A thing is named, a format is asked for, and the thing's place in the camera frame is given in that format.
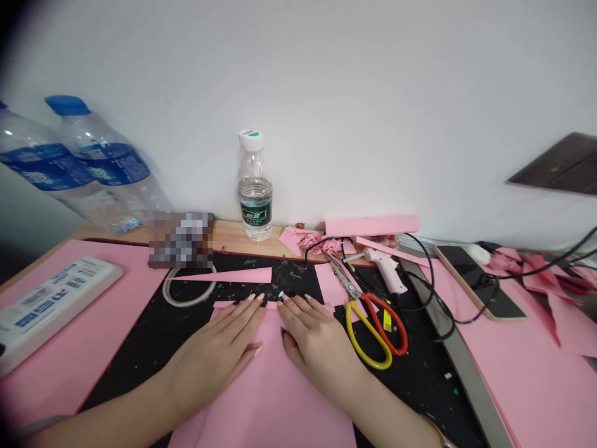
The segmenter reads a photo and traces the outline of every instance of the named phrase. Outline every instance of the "power strip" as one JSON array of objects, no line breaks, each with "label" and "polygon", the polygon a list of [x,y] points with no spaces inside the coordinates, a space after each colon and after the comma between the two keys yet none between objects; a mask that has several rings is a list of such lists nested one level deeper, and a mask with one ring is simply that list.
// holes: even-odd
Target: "power strip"
[{"label": "power strip", "polygon": [[10,373],[123,275],[83,257],[0,312],[0,378]]}]

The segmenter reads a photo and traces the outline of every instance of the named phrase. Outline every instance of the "hand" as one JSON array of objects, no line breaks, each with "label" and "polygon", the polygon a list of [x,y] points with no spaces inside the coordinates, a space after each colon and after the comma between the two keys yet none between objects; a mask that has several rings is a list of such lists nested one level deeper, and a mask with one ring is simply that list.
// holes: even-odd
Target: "hand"
[{"label": "hand", "polygon": [[265,314],[264,294],[251,294],[193,334],[158,373],[174,412],[186,421],[209,406],[249,365],[263,346],[248,347]]},{"label": "hand", "polygon": [[359,361],[346,332],[314,298],[305,295],[278,302],[288,327],[284,348],[292,363],[328,400],[347,412],[350,399],[373,376]]}]

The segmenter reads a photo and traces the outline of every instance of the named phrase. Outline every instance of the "smartphone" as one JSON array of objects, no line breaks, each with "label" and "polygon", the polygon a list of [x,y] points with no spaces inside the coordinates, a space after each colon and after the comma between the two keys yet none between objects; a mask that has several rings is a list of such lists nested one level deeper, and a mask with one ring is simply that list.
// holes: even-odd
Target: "smartphone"
[{"label": "smartphone", "polygon": [[458,280],[477,308],[483,308],[492,297],[495,298],[483,314],[491,320],[524,320],[527,315],[501,288],[496,290],[495,283],[488,284],[482,278],[485,271],[460,246],[436,246],[435,253],[446,268]]}]

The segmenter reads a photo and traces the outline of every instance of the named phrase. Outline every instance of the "blue bottle label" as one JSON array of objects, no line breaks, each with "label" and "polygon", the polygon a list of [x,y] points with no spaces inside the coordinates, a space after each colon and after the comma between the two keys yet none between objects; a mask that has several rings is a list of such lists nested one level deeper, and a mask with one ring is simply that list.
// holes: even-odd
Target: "blue bottle label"
[{"label": "blue bottle label", "polygon": [[149,176],[135,149],[125,143],[86,146],[80,154],[81,163],[103,185],[129,185]]},{"label": "blue bottle label", "polygon": [[68,190],[94,181],[62,144],[15,149],[0,154],[0,162],[43,191]]}]

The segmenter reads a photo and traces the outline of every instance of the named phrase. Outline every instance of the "scissors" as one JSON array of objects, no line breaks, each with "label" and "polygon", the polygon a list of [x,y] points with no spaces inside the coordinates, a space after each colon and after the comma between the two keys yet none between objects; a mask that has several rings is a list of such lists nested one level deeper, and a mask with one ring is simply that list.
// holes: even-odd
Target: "scissors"
[{"label": "scissors", "polygon": [[[363,361],[365,361],[365,363],[367,363],[375,369],[385,370],[389,368],[392,365],[392,355],[402,356],[406,353],[409,347],[409,339],[406,335],[406,329],[404,328],[404,324],[402,323],[396,312],[392,309],[392,307],[390,307],[390,305],[388,305],[386,302],[378,299],[374,294],[371,294],[370,292],[366,292],[363,294],[361,291],[359,291],[357,287],[348,279],[348,276],[344,272],[342,265],[335,257],[328,255],[328,258],[330,259],[331,267],[333,268],[334,273],[340,280],[340,283],[342,283],[342,286],[344,286],[344,288],[348,291],[348,294],[350,295],[350,301],[346,304],[346,328],[348,329],[348,337],[350,338],[350,342],[353,344],[356,353],[361,357]],[[373,327],[373,325],[369,323],[367,318],[358,309],[356,305],[356,301],[358,299],[362,299],[367,304],[367,308],[369,308],[369,313],[373,319],[373,322],[375,323],[375,326],[377,327],[377,330]],[[388,339],[386,332],[384,331],[384,327],[381,325],[381,322],[379,321],[377,314],[375,313],[375,308],[373,307],[372,302],[375,302],[375,304],[378,307],[386,310],[396,323],[396,326],[400,332],[400,349],[396,349]],[[353,332],[351,310],[354,310],[356,315],[359,317],[359,320],[365,324],[367,329],[373,334],[377,342],[379,342],[379,344],[381,345],[381,348],[384,350],[384,353],[386,354],[386,359],[383,362],[378,362],[369,358],[365,354],[363,349],[359,346],[359,343],[357,342]]]}]

